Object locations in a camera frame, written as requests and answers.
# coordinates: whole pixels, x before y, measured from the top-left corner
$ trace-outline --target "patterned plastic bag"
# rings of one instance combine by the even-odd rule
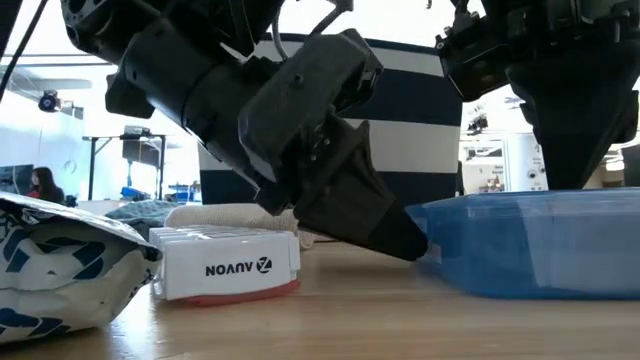
[[[108,324],[161,258],[120,222],[0,192],[0,344]]]

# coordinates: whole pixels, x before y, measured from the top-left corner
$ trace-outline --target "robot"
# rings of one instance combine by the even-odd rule
[[[340,118],[371,96],[383,71],[356,30],[322,34],[352,2],[332,0],[336,10],[291,56],[278,47],[283,2],[62,0],[62,8],[73,44],[119,66],[108,111],[163,112],[251,183],[273,215],[293,208],[306,230],[420,258],[428,241],[373,168],[368,123]],[[468,0],[452,2],[455,21],[436,42],[445,76],[467,102],[512,86],[551,189],[582,187],[612,143],[633,139],[640,0],[482,0],[483,17]],[[279,62],[251,56],[270,24]]]

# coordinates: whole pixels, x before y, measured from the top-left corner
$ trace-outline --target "auvon logo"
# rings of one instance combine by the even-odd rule
[[[271,263],[271,259],[263,256],[258,259],[258,263],[256,263],[256,270],[258,270],[258,272],[260,272],[261,274],[266,274],[271,271],[272,266],[273,264]]]
[[[269,271],[271,271],[271,267],[273,266],[273,263],[271,262],[271,259],[269,259],[266,256],[263,256],[260,259],[258,259],[258,261],[256,261],[255,264],[253,261],[247,261],[247,262],[239,262],[235,264],[211,265],[206,267],[205,276],[221,276],[221,275],[251,272],[254,269],[254,265],[255,265],[255,269],[259,273],[266,274]]]

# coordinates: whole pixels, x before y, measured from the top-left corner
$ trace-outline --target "woman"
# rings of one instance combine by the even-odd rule
[[[53,173],[48,167],[33,169],[31,175],[31,192],[27,196],[61,204],[64,202],[64,192],[53,181]]]

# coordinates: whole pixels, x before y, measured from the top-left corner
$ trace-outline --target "table surface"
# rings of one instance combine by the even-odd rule
[[[640,359],[640,302],[498,301],[344,244],[303,253],[301,289],[216,308],[143,289],[110,325],[0,348],[2,360]]]

